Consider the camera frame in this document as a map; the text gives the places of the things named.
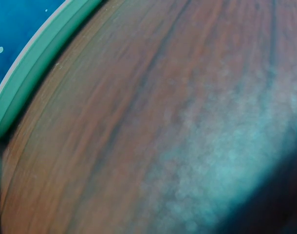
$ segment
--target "wood grain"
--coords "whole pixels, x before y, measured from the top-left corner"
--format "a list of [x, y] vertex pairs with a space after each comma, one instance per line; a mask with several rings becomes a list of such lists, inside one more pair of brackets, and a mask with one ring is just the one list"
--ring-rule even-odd
[[297, 0], [110, 0], [3, 153], [2, 233], [276, 233], [295, 151]]

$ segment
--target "dark wood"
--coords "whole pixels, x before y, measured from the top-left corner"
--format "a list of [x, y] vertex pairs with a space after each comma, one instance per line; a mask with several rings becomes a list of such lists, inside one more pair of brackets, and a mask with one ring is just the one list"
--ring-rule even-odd
[[297, 220], [297, 0], [109, 0], [2, 159], [4, 234], [276, 233]]

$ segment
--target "wooden surface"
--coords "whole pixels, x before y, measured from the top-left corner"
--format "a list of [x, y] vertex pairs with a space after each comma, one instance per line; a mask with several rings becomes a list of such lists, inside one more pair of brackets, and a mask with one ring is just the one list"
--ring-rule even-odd
[[297, 0], [109, 0], [2, 156], [4, 234], [276, 233], [296, 207]]

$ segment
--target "wooden table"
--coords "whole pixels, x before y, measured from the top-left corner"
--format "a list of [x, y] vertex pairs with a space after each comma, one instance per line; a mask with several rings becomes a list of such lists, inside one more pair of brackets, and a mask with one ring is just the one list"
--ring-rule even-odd
[[107, 1], [2, 153], [3, 234], [276, 233], [296, 208], [297, 0]]

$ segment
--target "green edge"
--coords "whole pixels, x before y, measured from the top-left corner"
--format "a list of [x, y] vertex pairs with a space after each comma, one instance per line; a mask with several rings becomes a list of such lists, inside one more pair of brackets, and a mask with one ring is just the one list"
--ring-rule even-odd
[[38, 35], [0, 86], [0, 137], [9, 129], [39, 78], [80, 23], [102, 0], [72, 0]]

